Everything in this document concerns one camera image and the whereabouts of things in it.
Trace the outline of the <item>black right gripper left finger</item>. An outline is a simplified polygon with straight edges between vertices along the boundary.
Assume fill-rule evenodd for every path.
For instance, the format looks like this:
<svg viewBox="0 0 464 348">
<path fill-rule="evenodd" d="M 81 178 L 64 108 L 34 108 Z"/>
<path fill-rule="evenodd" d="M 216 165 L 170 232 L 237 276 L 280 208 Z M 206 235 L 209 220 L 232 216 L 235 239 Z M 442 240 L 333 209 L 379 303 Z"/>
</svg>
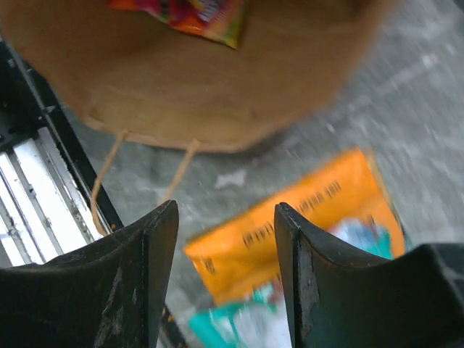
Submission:
<svg viewBox="0 0 464 348">
<path fill-rule="evenodd" d="M 1 271 L 3 347 L 155 347 L 178 235 L 168 201 L 92 244 Z"/>
</svg>

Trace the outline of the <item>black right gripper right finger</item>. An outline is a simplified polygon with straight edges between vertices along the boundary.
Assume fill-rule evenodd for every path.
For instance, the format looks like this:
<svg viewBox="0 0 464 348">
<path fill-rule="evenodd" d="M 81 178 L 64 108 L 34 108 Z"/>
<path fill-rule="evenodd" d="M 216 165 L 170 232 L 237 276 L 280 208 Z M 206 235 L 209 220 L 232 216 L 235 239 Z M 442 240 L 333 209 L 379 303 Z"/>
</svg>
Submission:
<svg viewBox="0 0 464 348">
<path fill-rule="evenodd" d="M 461 347 L 463 245 L 423 244 L 394 260 L 332 236 L 298 243 L 283 292 L 293 347 Z"/>
</svg>

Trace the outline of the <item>teal white snack bag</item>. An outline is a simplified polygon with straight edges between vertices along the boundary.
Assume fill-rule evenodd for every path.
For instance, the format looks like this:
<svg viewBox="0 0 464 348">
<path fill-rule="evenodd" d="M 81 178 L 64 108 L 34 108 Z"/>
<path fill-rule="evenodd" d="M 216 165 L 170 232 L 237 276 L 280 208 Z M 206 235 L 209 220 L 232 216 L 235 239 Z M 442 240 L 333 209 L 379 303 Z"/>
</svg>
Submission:
<svg viewBox="0 0 464 348">
<path fill-rule="evenodd" d="M 329 232 L 358 249 L 391 260 L 387 228 L 370 219 L 345 218 Z M 290 347 L 280 278 L 258 287 L 245 299 L 203 310 L 188 322 L 204 347 Z"/>
</svg>

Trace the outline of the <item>orange snack bag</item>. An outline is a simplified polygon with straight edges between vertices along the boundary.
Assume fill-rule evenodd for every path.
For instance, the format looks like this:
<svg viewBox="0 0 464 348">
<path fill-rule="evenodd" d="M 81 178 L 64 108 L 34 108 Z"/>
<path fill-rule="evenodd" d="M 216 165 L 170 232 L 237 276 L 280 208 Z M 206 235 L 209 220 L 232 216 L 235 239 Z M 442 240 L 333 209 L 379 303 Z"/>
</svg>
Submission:
<svg viewBox="0 0 464 348">
<path fill-rule="evenodd" d="M 299 240 L 328 233 L 338 225 L 360 222 L 389 234 L 389 252 L 407 250 L 373 152 L 351 149 L 333 158 L 294 185 L 245 213 L 191 240 L 184 248 L 215 304 L 244 299 L 281 277 L 292 285 Z"/>
</svg>

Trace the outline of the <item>red brown paper bag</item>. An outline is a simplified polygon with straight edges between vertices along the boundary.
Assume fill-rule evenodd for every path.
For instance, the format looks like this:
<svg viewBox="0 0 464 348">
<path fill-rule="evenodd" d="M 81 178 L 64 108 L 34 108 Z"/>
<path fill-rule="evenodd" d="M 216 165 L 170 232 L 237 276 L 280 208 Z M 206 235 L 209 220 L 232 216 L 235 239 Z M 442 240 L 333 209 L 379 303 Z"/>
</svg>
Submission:
<svg viewBox="0 0 464 348">
<path fill-rule="evenodd" d="M 238 49 L 104 1 L 3 1 L 1 35 L 88 127 L 237 153 L 329 104 L 394 1 L 252 1 Z"/>
</svg>

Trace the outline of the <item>yellow red candy packet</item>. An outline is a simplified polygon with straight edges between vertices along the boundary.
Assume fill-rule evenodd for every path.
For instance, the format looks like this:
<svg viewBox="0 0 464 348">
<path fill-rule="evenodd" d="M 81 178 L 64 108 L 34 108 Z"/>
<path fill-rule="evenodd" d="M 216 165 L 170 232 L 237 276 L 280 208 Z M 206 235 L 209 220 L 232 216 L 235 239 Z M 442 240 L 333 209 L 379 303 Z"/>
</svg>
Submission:
<svg viewBox="0 0 464 348">
<path fill-rule="evenodd" d="M 111 9 L 143 11 L 174 30 L 239 47 L 248 2 L 242 0 L 108 1 Z"/>
</svg>

